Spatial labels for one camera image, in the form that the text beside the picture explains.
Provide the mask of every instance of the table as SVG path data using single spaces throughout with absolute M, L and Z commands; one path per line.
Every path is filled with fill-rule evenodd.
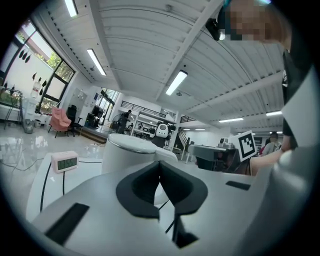
M 102 159 L 79 157 L 78 167 L 56 173 L 47 153 L 31 186 L 25 218 L 32 222 L 47 206 L 92 177 L 101 175 Z

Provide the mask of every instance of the pink armchair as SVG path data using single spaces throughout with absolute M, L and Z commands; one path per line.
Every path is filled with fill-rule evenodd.
M 71 120 L 67 117 L 66 111 L 62 108 L 52 108 L 52 117 L 50 120 L 50 125 L 53 127 L 54 130 L 56 130 L 55 137 L 57 137 L 58 132 L 66 132 L 66 135 L 68 135 L 68 127 L 71 124 Z

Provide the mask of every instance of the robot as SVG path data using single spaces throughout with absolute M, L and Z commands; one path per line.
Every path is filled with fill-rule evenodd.
M 170 141 L 172 131 L 175 130 L 176 127 L 174 125 L 168 125 L 166 121 L 164 123 L 158 122 L 152 143 L 159 148 L 163 148 L 166 142 Z

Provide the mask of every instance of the ceiling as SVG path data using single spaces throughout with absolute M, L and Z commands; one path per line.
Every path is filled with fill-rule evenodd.
M 204 27 L 223 0 L 76 0 L 70 17 L 64 0 L 40 11 L 67 43 L 76 65 L 93 83 L 113 80 L 116 89 L 181 111 L 203 123 L 252 117 L 227 123 L 237 129 L 281 127 L 282 118 L 265 113 L 284 105 L 279 44 L 215 41 Z M 92 48 L 106 76 L 87 49 Z M 187 78 L 165 94 L 179 70 Z

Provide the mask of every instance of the white robot head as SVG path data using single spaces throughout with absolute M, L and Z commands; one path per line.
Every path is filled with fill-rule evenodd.
M 168 135 L 169 135 L 169 128 L 167 124 L 162 123 L 156 128 L 155 136 L 166 138 L 168 137 Z

